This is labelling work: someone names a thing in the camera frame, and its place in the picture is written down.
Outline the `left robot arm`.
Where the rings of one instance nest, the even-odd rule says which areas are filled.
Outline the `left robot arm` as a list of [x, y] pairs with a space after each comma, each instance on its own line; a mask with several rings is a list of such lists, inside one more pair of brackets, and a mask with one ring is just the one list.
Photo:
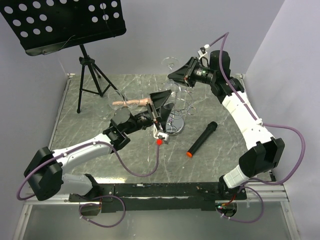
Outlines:
[[153, 128], [158, 147], [167, 144], [169, 135], [165, 127], [174, 106], [167, 102], [171, 94], [171, 90], [151, 93], [146, 99], [147, 110], [136, 115], [128, 107], [117, 109], [109, 127], [92, 139], [62, 149], [40, 148], [23, 173], [23, 184], [29, 184], [38, 201], [56, 194], [76, 194], [87, 201], [95, 200], [99, 195], [95, 179], [90, 174], [73, 175], [71, 170], [101, 156], [118, 156], [119, 150], [130, 142], [129, 134], [148, 127]]

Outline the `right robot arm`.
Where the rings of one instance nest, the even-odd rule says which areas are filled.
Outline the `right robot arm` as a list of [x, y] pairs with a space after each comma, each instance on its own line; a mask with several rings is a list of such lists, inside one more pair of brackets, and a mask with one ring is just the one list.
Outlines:
[[233, 170], [219, 179], [218, 193], [226, 200], [250, 178], [277, 167], [285, 148], [284, 141], [275, 138], [258, 120], [243, 85], [230, 76], [230, 62], [228, 52], [214, 50], [210, 53], [208, 67], [202, 66], [198, 58], [191, 57], [185, 65], [168, 75], [170, 80], [186, 87], [193, 88], [197, 82], [209, 85], [243, 135], [247, 152], [239, 158]]

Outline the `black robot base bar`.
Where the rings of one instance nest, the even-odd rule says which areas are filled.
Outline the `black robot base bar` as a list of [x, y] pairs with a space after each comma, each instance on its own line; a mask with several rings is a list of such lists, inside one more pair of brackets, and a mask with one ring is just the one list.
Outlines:
[[245, 190], [226, 190], [218, 182], [99, 183], [84, 196], [70, 194], [70, 202], [101, 204], [102, 213], [122, 211], [190, 210], [215, 211], [215, 203], [235, 197], [246, 200]]

